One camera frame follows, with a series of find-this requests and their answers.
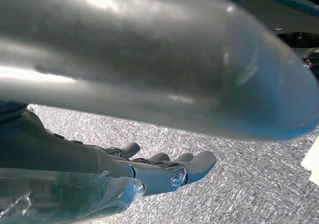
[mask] gray textured floor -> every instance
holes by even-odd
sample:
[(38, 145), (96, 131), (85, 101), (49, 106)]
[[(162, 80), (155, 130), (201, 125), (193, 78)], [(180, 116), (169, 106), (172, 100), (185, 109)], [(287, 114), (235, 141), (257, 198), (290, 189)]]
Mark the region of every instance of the gray textured floor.
[(93, 114), (35, 106), (43, 123), (70, 139), (102, 147), (138, 142), (137, 157), (213, 151), (217, 164), (175, 193), (140, 198), (123, 214), (93, 224), (318, 224), (319, 187), (300, 162), (319, 129), (299, 140), (230, 141)]

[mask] gray tube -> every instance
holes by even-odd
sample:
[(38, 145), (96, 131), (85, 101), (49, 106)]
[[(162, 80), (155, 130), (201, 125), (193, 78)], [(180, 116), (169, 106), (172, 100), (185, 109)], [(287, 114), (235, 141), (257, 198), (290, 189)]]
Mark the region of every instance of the gray tube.
[(313, 76), (232, 3), (0, 0), (0, 15), (0, 100), (245, 139), (318, 121)]

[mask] bolt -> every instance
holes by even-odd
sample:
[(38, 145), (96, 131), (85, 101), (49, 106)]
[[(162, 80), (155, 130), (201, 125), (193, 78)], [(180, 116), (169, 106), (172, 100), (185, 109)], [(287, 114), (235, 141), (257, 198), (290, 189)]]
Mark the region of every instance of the bolt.
[(172, 190), (176, 190), (181, 185), (181, 180), (178, 176), (172, 176), (170, 180), (170, 188)]

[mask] transparent plastic part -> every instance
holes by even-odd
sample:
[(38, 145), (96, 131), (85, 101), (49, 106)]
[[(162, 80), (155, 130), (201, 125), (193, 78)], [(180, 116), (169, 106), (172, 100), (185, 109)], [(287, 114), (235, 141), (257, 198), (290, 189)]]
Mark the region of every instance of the transparent plastic part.
[(144, 192), (135, 178), (0, 169), (0, 223), (69, 223), (120, 213)]

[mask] robotic hand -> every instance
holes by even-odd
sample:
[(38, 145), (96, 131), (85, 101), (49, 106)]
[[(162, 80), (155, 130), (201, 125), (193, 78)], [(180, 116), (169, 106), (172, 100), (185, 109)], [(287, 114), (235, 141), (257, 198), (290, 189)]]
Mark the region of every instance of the robotic hand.
[(138, 196), (173, 192), (205, 177), (209, 151), (171, 161), (159, 153), (132, 159), (141, 148), (85, 145), (44, 127), (26, 105), (2, 103), (0, 222), (55, 223), (123, 212)]
[(203, 151), (196, 157), (184, 153), (174, 161), (165, 153), (158, 153), (150, 159), (125, 160), (139, 150), (140, 147), (136, 143), (129, 144), (123, 149), (105, 149), (115, 162), (125, 165), (132, 176), (143, 183), (144, 196), (172, 192), (181, 186), (200, 180), (217, 162), (216, 157), (210, 151)]

